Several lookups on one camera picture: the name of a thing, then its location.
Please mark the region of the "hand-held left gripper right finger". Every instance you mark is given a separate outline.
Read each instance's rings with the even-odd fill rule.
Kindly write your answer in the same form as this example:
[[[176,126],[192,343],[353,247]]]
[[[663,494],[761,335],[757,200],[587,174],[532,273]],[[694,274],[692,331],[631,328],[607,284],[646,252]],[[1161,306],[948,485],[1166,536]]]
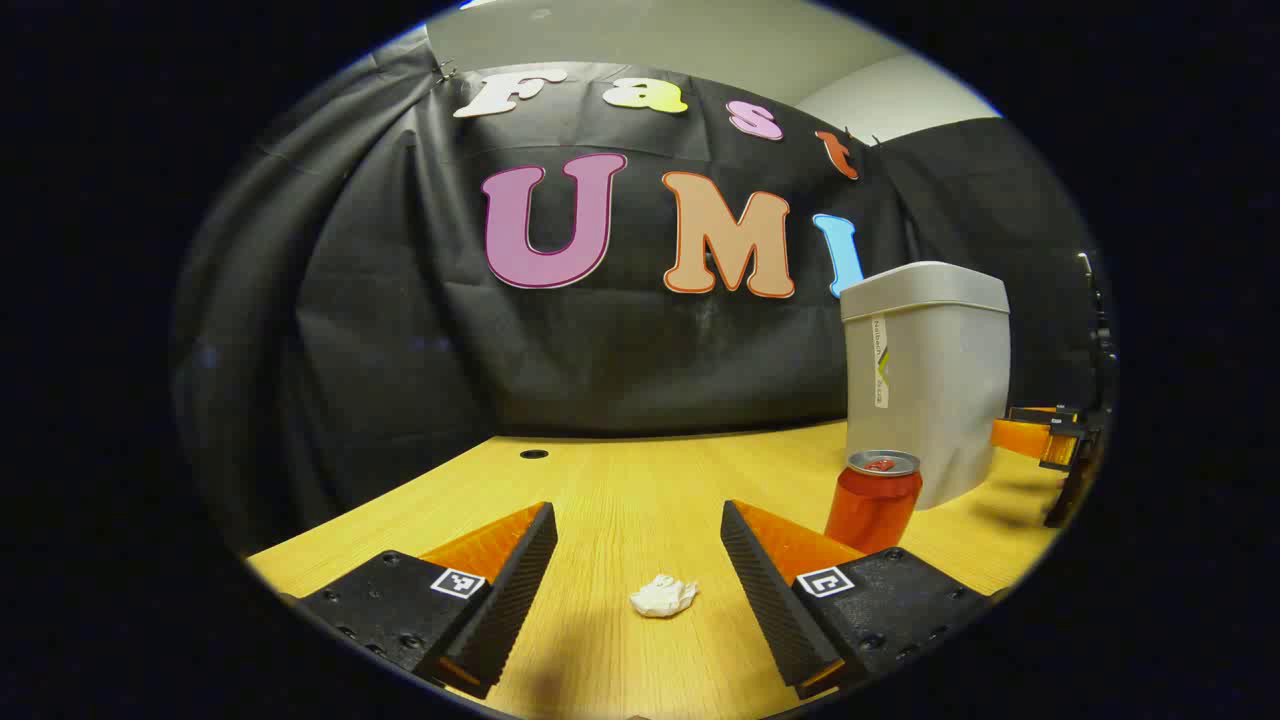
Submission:
[[[902,547],[863,553],[737,500],[719,537],[783,683],[865,685],[960,635],[991,597]]]

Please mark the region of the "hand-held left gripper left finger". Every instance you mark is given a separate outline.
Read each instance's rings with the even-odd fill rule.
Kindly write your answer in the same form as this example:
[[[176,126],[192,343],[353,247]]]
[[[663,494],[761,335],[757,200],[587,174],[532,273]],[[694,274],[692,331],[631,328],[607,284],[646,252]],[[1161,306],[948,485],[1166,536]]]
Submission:
[[[556,551],[538,502],[426,553],[383,550],[297,607],[372,656],[485,698],[499,680]]]

